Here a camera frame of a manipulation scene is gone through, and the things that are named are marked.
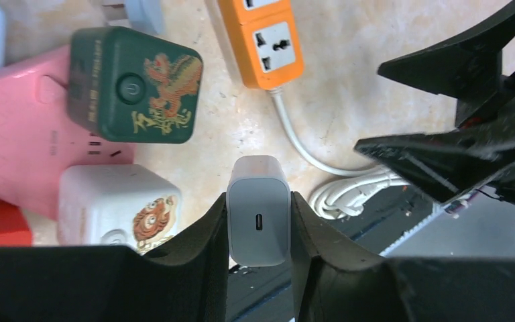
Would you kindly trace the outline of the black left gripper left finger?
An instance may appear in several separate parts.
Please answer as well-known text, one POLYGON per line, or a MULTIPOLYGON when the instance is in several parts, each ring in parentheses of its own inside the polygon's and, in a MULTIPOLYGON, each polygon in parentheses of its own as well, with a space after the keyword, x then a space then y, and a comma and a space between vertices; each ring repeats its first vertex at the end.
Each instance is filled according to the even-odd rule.
POLYGON ((127 246, 0 248, 0 321, 224 321, 225 196, 140 255, 127 246))

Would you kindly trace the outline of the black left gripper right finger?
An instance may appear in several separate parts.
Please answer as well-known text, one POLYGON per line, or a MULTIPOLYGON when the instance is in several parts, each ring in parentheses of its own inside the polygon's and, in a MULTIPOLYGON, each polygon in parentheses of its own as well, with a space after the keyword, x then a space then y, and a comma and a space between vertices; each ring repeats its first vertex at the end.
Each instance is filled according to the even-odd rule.
MULTIPOLYGON (((292 193, 292 228, 299 199, 304 199, 300 193, 292 193)), ((515 321, 515 260, 383 259, 394 275, 407 321, 515 321)))

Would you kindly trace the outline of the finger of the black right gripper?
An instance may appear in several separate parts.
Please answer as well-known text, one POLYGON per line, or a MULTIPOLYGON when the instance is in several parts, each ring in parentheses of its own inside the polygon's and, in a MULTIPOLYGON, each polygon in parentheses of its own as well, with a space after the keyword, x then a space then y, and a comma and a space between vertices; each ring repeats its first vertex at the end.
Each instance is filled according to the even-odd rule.
POLYGON ((515 1, 433 46, 382 63, 392 81, 457 100, 455 125, 470 127, 515 111, 515 71, 502 73, 504 47, 515 37, 515 1))
POLYGON ((499 189, 515 183, 512 129, 366 138, 355 150, 442 204, 485 185, 499 189))

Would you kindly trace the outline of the white cube socket tiger print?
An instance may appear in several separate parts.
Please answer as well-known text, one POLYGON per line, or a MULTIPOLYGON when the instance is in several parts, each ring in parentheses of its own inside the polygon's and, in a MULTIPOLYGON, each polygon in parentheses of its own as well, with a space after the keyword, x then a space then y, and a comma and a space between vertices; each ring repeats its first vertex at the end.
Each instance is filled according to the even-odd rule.
POLYGON ((72 166, 60 178, 58 242, 145 254, 178 233, 182 204, 177 186, 139 164, 72 166))

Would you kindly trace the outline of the white USB charger adapter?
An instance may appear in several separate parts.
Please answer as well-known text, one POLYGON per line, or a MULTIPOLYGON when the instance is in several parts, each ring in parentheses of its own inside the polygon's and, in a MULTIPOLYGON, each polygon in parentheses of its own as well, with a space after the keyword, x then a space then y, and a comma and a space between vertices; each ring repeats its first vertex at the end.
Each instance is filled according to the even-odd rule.
POLYGON ((279 161, 243 156, 226 192, 229 253, 242 266, 284 263, 290 252, 290 187, 279 161))

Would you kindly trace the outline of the dark green cube socket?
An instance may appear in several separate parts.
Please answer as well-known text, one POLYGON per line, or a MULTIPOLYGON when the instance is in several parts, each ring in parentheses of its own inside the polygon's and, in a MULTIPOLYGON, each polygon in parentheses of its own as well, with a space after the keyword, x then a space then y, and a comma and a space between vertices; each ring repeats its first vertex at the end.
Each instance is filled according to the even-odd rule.
POLYGON ((81 29, 70 41, 67 114, 110 142, 183 144, 202 77, 192 48, 126 27, 81 29))

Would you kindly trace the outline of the pink triangular power strip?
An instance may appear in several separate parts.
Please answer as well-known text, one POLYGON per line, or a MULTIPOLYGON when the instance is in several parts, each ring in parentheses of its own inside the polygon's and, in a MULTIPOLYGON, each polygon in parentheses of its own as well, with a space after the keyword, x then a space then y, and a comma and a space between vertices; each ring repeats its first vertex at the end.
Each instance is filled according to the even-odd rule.
POLYGON ((66 113, 70 48, 0 68, 0 199, 55 219, 70 166, 131 164, 135 145, 115 143, 66 113))

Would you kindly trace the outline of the orange power strip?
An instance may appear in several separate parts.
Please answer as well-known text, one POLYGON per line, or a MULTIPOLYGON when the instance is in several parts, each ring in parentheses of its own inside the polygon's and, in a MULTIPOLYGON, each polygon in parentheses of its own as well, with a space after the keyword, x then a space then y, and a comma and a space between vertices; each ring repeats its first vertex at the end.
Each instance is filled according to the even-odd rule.
POLYGON ((272 90, 302 75, 304 60, 290 0, 217 3, 247 88, 272 90))

